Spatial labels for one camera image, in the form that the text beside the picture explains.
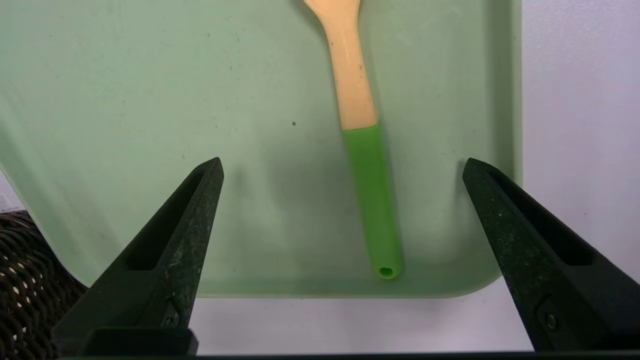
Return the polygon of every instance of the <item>woven basket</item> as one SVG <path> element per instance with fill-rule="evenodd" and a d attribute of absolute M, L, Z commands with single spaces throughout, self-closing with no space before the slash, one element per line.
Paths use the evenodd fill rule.
<path fill-rule="evenodd" d="M 55 359 L 51 329 L 85 291 L 26 211 L 0 214 L 0 360 Z"/>

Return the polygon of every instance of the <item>spatula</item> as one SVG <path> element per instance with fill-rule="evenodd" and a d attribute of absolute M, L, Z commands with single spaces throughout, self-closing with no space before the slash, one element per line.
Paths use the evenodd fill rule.
<path fill-rule="evenodd" d="M 369 259 L 375 273 L 402 272 L 396 216 L 378 116 L 358 35 L 360 0 L 305 0 L 324 27 L 338 97 L 340 124 L 351 160 Z"/>

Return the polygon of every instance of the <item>wooden handle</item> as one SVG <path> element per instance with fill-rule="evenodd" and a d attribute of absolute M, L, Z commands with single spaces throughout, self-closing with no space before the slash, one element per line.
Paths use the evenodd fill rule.
<path fill-rule="evenodd" d="M 378 123 L 358 34 L 359 0 L 305 0 L 324 27 L 343 130 Z"/>

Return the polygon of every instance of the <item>plastic tray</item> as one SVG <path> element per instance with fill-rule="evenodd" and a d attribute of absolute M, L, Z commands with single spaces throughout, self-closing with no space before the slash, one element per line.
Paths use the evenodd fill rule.
<path fill-rule="evenodd" d="M 200 296 L 450 297 L 499 270 L 460 175 L 519 179 L 520 4 L 363 0 L 405 270 L 369 266 L 326 40 L 302 0 L 12 2 L 0 161 L 91 284 L 189 171 L 225 184 Z"/>

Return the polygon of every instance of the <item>green silicone sleeve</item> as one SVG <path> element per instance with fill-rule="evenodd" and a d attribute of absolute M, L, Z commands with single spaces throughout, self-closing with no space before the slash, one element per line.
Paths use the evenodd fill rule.
<path fill-rule="evenodd" d="M 393 279 L 402 272 L 402 255 L 380 125 L 343 133 L 371 266 L 383 279 Z"/>

